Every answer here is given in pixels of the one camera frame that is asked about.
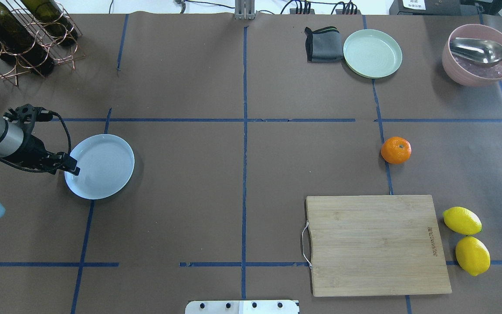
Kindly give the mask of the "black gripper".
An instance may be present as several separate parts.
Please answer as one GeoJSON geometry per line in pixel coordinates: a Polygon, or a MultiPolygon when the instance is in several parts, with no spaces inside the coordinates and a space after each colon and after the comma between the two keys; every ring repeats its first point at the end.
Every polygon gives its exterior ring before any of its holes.
{"type": "Polygon", "coordinates": [[[7,120],[9,127],[16,126],[23,132],[23,139],[18,149],[3,159],[18,167],[40,173],[56,174],[57,171],[61,170],[78,176],[80,167],[77,166],[76,159],[65,152],[55,154],[47,151],[44,143],[32,135],[36,122],[48,122],[53,119],[54,115],[56,113],[51,110],[34,107],[30,104],[9,109],[3,118],[7,120]]]}

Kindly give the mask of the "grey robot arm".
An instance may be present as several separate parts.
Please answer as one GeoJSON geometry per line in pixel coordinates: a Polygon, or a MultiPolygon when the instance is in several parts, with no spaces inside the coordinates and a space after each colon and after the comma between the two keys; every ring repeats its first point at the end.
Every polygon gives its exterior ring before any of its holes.
{"type": "Polygon", "coordinates": [[[64,124],[58,113],[30,104],[9,109],[0,116],[0,162],[30,173],[55,174],[62,170],[78,175],[80,168],[71,156],[70,138],[66,152],[52,153],[33,134],[36,123],[48,122],[53,118],[64,124]]]}

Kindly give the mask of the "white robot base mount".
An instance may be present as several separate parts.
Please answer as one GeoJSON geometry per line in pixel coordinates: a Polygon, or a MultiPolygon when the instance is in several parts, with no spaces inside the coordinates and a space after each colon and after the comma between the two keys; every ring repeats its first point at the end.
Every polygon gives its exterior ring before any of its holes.
{"type": "Polygon", "coordinates": [[[298,300],[194,300],[186,314],[299,314],[298,300]]]}

